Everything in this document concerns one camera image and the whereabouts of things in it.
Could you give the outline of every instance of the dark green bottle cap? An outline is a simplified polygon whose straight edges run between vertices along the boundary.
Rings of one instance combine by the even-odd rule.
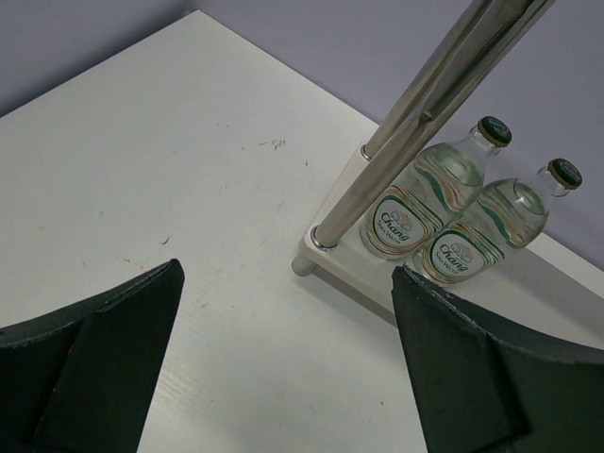
[[[498,148],[505,148],[512,141],[512,132],[506,124],[494,116],[485,116],[478,121],[478,130]]]
[[[583,182],[581,172],[566,159],[558,158],[552,160],[547,165],[547,171],[569,191],[574,191]]]

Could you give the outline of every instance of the silver metal rod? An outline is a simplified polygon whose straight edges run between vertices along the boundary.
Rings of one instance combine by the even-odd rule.
[[[513,24],[493,30],[496,40],[468,59],[469,66],[451,73],[450,86],[437,88],[440,96],[429,95],[398,127],[316,228],[316,242],[332,247],[342,238],[554,1],[534,0]]]
[[[483,13],[475,27],[461,44],[457,56],[441,73],[432,91],[426,96],[424,110],[436,118],[440,110],[451,102],[451,96],[460,90],[468,72],[485,61],[485,50],[498,42],[511,25],[518,22],[531,0],[495,0]]]
[[[394,107],[384,118],[374,135],[364,147],[364,153],[372,159],[381,147],[392,137],[409,115],[417,109],[424,100],[434,83],[441,75],[446,65],[458,51],[461,43],[474,28],[484,11],[494,0],[474,0],[461,14],[458,21],[447,32],[441,43],[436,47],[428,61],[413,79],[413,82],[398,99]]]

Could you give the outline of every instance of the white table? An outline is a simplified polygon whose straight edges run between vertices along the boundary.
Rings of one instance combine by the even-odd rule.
[[[374,128],[200,12],[169,26],[0,120],[0,326],[176,257],[142,453],[425,451],[394,327],[290,270]]]

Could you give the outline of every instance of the glass bottle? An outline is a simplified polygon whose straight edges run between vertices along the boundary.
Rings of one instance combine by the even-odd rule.
[[[529,245],[544,229],[552,201],[581,182],[577,167],[554,159],[529,179],[488,184],[458,222],[413,256],[415,270],[440,285],[480,274]]]
[[[487,161],[511,140],[508,127],[487,116],[465,140],[423,150],[365,213],[365,247],[385,260],[406,258],[476,199]]]

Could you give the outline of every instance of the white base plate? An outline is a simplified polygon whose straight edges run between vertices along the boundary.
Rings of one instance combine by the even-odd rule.
[[[381,260],[361,242],[361,219],[335,249],[321,251],[310,232],[368,164],[359,147],[299,244],[300,255],[393,311],[391,275],[401,261]],[[449,290],[525,326],[580,344],[604,347],[604,273],[541,234],[527,249]]]

